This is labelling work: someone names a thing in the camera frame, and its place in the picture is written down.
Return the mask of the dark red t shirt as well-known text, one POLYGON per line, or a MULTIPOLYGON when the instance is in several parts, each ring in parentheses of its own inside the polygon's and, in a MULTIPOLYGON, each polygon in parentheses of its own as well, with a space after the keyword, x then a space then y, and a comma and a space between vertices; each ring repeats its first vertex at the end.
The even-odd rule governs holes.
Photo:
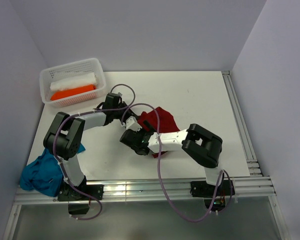
MULTIPOLYGON (((159 133, 161 134, 160 140, 162 143, 161 146, 161 154, 165 154, 166 152, 174 152, 177 151, 180 146, 169 146, 169 143, 164 143, 163 134, 169 134, 174 132, 179 132, 173 115, 164 110, 161 107, 157 107, 156 112, 159 116, 159 133)), ((136 154, 141 156, 147 156, 151 154, 153 158, 157 158, 159 155, 159 141, 158 141, 158 119, 157 114, 154 110, 150 112, 142 112, 138 117, 137 123, 142 127, 138 134, 143 133, 141 137, 141 143, 134 150, 136 154)))

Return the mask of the white plastic basket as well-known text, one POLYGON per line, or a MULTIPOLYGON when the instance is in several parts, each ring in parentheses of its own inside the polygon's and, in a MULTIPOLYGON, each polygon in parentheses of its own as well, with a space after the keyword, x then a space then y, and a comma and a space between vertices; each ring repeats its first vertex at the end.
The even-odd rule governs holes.
POLYGON ((61 108, 104 96, 106 78, 97 58, 44 69, 39 74, 41 100, 61 108))

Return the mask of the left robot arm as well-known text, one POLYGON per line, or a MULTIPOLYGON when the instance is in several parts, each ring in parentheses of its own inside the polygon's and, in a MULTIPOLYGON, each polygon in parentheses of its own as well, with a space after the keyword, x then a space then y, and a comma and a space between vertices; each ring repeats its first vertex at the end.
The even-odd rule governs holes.
POLYGON ((101 200, 104 186, 88 185, 87 178, 81 170, 78 152, 84 131, 103 127, 113 120, 119 120, 127 108, 121 94, 108 93, 105 101, 95 110, 71 116, 58 112, 43 140, 43 146, 56 157, 63 181, 59 188, 57 200, 87 201, 101 200))

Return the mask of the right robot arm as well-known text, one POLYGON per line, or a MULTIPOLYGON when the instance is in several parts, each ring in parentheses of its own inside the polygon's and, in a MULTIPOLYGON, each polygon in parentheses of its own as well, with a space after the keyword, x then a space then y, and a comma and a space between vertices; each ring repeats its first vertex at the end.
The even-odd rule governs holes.
POLYGON ((183 150, 204 167, 206 189, 210 194, 217 195, 224 188, 219 165, 223 140, 198 124, 192 123, 188 129, 169 133, 127 129, 120 142, 141 156, 183 150))

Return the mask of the rolled white t shirt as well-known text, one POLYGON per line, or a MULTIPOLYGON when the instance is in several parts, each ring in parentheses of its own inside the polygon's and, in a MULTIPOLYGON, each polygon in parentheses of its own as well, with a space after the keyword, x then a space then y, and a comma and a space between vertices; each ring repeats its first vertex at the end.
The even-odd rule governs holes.
POLYGON ((61 80, 54 81, 50 84, 51 91, 63 91, 83 87, 87 85, 97 85, 97 77, 93 72, 66 77, 61 80))

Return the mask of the rolled orange t shirt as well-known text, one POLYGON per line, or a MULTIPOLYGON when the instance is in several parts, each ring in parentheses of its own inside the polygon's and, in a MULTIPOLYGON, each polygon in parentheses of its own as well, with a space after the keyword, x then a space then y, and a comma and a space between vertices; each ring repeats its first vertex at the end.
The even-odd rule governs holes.
POLYGON ((73 89, 60 90, 60 91, 55 92, 51 96, 50 100, 51 101, 56 101, 56 100, 59 100, 59 99, 64 99, 64 98, 67 98, 67 97, 71 97, 71 96, 75 96, 75 95, 78 95, 78 94, 93 91, 93 90, 96 90, 96 89, 97 88, 96 88, 95 85, 89 84, 89 85, 85 85, 85 86, 81 86, 81 87, 77 87, 77 88, 73 88, 73 89))

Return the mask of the teal blue t shirt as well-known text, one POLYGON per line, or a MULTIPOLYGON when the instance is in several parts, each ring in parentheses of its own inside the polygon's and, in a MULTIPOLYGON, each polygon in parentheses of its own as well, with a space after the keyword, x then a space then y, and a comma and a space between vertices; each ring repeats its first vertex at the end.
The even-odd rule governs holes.
POLYGON ((60 162, 46 148, 23 169, 19 185, 25 191, 36 190, 43 195, 56 197, 63 183, 77 191, 84 180, 76 155, 60 162))

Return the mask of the front aluminium rail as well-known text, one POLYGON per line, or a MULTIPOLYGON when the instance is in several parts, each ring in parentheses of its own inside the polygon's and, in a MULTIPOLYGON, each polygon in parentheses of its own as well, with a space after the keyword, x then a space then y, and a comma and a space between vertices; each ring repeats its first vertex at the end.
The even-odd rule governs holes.
MULTIPOLYGON (((191 182, 199 178, 164 179, 163 184, 171 200, 191 200, 191 182)), ((235 177, 235 196, 272 197, 275 188, 269 176, 235 177)), ((89 185, 103 185, 102 203, 165 201, 166 197, 158 180, 89 181, 89 185)), ((13 205, 67 204, 35 190, 17 188, 13 205)))

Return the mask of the aluminium rail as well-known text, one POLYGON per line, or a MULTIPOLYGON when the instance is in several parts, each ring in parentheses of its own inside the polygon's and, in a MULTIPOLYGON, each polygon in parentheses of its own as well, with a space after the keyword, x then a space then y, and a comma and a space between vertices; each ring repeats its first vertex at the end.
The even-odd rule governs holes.
MULTIPOLYGON (((171 200, 191 200, 191 182, 199 178, 164 179, 163 184, 171 200)), ((269 176, 235 177, 235 196, 272 197, 275 188, 269 176)), ((165 201, 166 197, 158 180, 89 181, 89 185, 103 185, 102 203, 165 201)), ((13 205, 67 204, 35 190, 17 188, 13 205)))
POLYGON ((235 88, 231 78, 231 72, 222 71, 221 74, 230 100, 235 122, 238 128, 238 132, 245 153, 245 158, 247 161, 250 176, 263 177, 264 175, 261 171, 256 153, 254 151, 253 144, 248 132, 248 128, 246 126, 243 113, 240 107, 240 103, 235 92, 235 88))

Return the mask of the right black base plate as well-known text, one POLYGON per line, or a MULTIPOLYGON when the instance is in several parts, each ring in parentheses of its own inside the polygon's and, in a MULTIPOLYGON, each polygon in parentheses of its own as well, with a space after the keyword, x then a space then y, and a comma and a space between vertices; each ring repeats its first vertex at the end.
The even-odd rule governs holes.
MULTIPOLYGON (((190 194, 198 198, 212 198, 214 195, 215 186, 207 184, 206 181, 191 181, 190 194)), ((235 189, 232 180, 222 180, 216 191, 216 196, 230 196, 235 195, 235 189)))

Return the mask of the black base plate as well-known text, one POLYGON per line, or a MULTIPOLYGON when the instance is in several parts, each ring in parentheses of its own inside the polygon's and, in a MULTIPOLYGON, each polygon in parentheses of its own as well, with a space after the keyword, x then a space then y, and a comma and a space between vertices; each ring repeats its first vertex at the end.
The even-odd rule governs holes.
POLYGON ((59 202, 88 201, 92 199, 91 197, 102 200, 103 193, 103 184, 83 185, 78 190, 74 190, 69 184, 65 183, 60 187, 57 200, 59 202))
MULTIPOLYGON (((191 181, 190 194, 198 198, 212 198, 214 195, 215 186, 207 184, 206 181, 191 181)), ((235 195, 235 189, 232 180, 222 180, 216 191, 216 196, 230 196, 235 195)))

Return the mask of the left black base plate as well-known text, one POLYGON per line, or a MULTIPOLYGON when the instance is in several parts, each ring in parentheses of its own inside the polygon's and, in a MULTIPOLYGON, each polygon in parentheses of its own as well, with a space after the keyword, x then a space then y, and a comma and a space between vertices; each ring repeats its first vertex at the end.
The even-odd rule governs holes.
POLYGON ((91 197, 102 200, 103 193, 103 184, 83 185, 78 190, 74 190, 69 184, 65 183, 60 187, 57 200, 59 202, 88 201, 92 199, 91 197))

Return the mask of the right side aluminium rail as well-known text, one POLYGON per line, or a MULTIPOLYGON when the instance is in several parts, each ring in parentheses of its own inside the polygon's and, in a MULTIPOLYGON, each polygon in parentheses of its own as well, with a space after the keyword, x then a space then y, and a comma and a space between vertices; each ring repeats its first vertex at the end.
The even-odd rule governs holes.
POLYGON ((235 92, 235 88, 231 78, 231 72, 222 71, 221 74, 230 100, 235 122, 238 128, 238 132, 245 153, 245 158, 247 161, 250 176, 263 177, 264 175, 261 171, 256 153, 254 151, 253 144, 248 132, 248 128, 246 126, 243 113, 240 107, 240 103, 235 92))

